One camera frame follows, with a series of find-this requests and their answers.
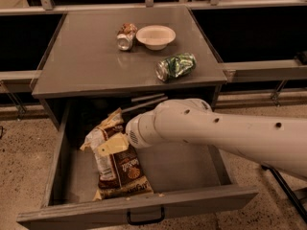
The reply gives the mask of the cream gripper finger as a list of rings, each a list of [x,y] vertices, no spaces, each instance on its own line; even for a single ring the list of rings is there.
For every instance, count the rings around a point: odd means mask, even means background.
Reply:
[[[127,136],[119,132],[97,147],[97,151],[100,156],[107,156],[127,150],[129,144]]]

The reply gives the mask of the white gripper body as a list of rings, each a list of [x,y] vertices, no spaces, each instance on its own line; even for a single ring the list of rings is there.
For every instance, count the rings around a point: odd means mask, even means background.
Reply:
[[[160,142],[160,135],[154,127],[154,113],[149,111],[139,114],[128,121],[126,134],[130,144],[137,149],[158,144]]]

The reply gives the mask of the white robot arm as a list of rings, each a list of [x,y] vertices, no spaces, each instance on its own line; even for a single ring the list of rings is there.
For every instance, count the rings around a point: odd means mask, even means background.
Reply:
[[[214,112],[201,99],[167,100],[126,125],[137,149],[164,143],[214,146],[291,176],[307,178],[307,120]]]

